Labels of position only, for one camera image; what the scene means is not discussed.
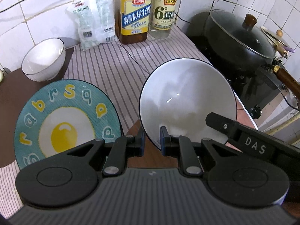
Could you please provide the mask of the person's right hand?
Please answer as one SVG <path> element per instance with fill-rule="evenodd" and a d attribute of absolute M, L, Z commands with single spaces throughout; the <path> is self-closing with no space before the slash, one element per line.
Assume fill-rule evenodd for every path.
<path fill-rule="evenodd" d="M 242 104 L 241 100 L 239 99 L 239 97 L 235 95 L 235 101 L 236 101 L 236 105 L 237 105 L 237 117 L 236 117 L 236 121 L 238 121 L 239 123 L 248 126 L 250 128 L 253 128 L 255 130 L 258 130 L 257 124 L 255 123 L 255 121 L 251 118 L 251 116 L 249 115 L 248 111 L 244 108 L 244 105 Z"/>

